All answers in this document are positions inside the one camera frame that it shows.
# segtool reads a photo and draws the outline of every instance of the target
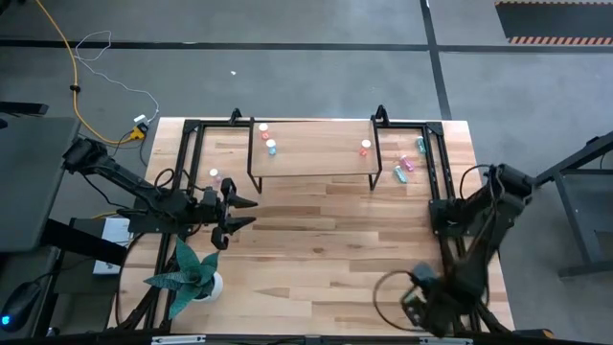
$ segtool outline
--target metal rack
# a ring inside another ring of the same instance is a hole
[[[580,169],[613,150],[613,131],[586,143],[583,149],[536,177],[536,187],[555,181],[573,229],[583,264],[562,268],[559,277],[613,271],[602,253],[599,234],[613,233],[613,170]]]

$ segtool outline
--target concrete floor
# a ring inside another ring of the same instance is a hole
[[[426,43],[419,0],[47,3],[75,40],[111,30],[115,39],[130,41]],[[507,44],[493,1],[431,0],[430,8],[439,44]],[[0,17],[0,38],[57,36],[29,2]],[[452,118],[469,122],[479,163],[506,162],[537,174],[613,127],[613,55],[445,53],[441,62]],[[151,92],[162,116],[228,116],[239,107],[247,116],[365,118],[385,104],[396,119],[441,118],[427,52],[109,50],[92,65]],[[46,103],[49,116],[73,116],[71,68],[63,49],[3,48],[0,97]],[[79,72],[80,111],[104,135],[117,139],[132,118],[153,111],[146,96]],[[138,150],[120,150],[116,158],[145,172]],[[612,167],[608,158],[604,165]],[[113,201],[132,202],[120,189],[93,180]],[[82,178],[67,174],[52,216],[67,221],[110,210]],[[553,185],[536,193],[505,239],[501,258],[517,329],[613,342],[613,275],[557,278],[558,269],[580,257]],[[78,308],[62,303],[57,323],[64,329],[102,326],[104,307],[76,317]]]

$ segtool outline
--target yellow cable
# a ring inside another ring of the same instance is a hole
[[[45,7],[42,6],[42,3],[40,2],[40,0],[36,0],[36,4],[38,4],[40,9],[47,16],[47,18],[49,18],[49,21],[51,22],[51,24],[53,24],[53,26],[56,28],[57,33],[61,36],[61,39],[64,41],[64,45],[66,46],[66,49],[68,50],[68,54],[70,55],[71,61],[73,62],[73,72],[74,72],[74,76],[75,76],[74,85],[78,86],[79,85],[79,72],[77,71],[77,62],[75,61],[75,57],[73,56],[72,49],[70,49],[70,45],[68,44],[68,40],[66,40],[66,36],[64,36],[64,33],[61,31],[61,29],[57,25],[56,21],[54,20],[54,18],[47,12],[47,9],[45,9]],[[89,129],[92,133],[94,133],[100,140],[104,141],[105,143],[111,144],[111,145],[118,145],[118,144],[121,145],[121,144],[125,144],[125,143],[128,143],[128,142],[133,140],[131,138],[127,138],[127,139],[125,139],[123,141],[109,140],[109,139],[106,139],[103,136],[101,136],[96,130],[94,130],[94,128],[89,126],[89,124],[87,124],[85,122],[83,117],[80,116],[79,107],[77,106],[77,91],[76,90],[73,90],[73,109],[75,110],[75,114],[77,115],[77,117],[79,118],[81,123],[84,126],[86,126],[87,129]]]
[[[101,213],[99,215],[95,215],[94,217],[92,217],[92,219],[107,218],[107,217],[115,216],[115,215],[117,215],[117,211],[104,212],[104,213]]]

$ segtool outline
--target wooden table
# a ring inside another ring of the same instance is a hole
[[[146,179],[174,168],[184,118],[161,118]],[[443,122],[456,189],[462,173],[475,164],[467,122]],[[208,170],[231,176],[241,196],[259,207],[235,216],[258,220],[242,228],[222,252],[219,273],[224,290],[213,304],[192,303],[172,322],[173,333],[199,334],[350,334],[400,335],[373,308],[372,290],[383,273],[427,262],[441,270],[441,255],[427,212],[431,198],[426,162],[412,129],[380,129],[383,172],[374,192],[362,175],[272,178],[259,195],[246,174],[248,128],[207,128],[200,158],[199,186],[210,184]],[[432,141],[438,152],[436,141]],[[415,164],[409,183],[399,184],[392,168],[406,154]],[[438,176],[440,157],[435,154]],[[187,159],[186,167],[191,164]],[[465,195],[481,186],[479,174],[465,179]],[[444,185],[439,179],[444,195]],[[213,252],[210,229],[189,238],[199,257]],[[120,315],[124,319],[148,290],[161,236],[148,234],[134,246],[125,265]],[[383,285],[383,312],[410,326],[397,301],[409,287],[397,277]],[[490,309],[513,328],[505,284],[497,259],[489,266]],[[161,319],[166,293],[158,305]],[[114,324],[111,317],[109,324]]]

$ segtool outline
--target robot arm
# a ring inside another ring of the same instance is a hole
[[[223,200],[217,197],[217,191],[212,187],[206,187],[203,189],[203,197],[198,201],[178,188],[160,187],[157,181],[155,185],[146,182],[109,157],[104,144],[91,139],[79,138],[63,158],[64,168],[69,173],[98,174],[145,204],[144,210],[118,211],[120,215],[130,217],[132,232],[187,234],[191,225],[216,223],[211,242],[217,249],[224,250],[228,247],[226,235],[232,235],[242,226],[256,220],[253,217],[233,218],[229,214],[231,206],[247,208],[258,205],[238,196],[237,187],[231,178],[221,182]]]
[[[474,234],[466,255],[442,277],[426,264],[414,268],[415,288],[400,304],[412,324],[436,336],[448,334],[461,315],[478,311],[490,329],[499,324],[482,302],[488,288],[488,263],[514,220],[530,202],[533,179],[507,165],[490,166],[488,184],[467,199],[446,200],[431,207],[433,227],[439,233]],[[415,293],[421,289],[424,300]]]

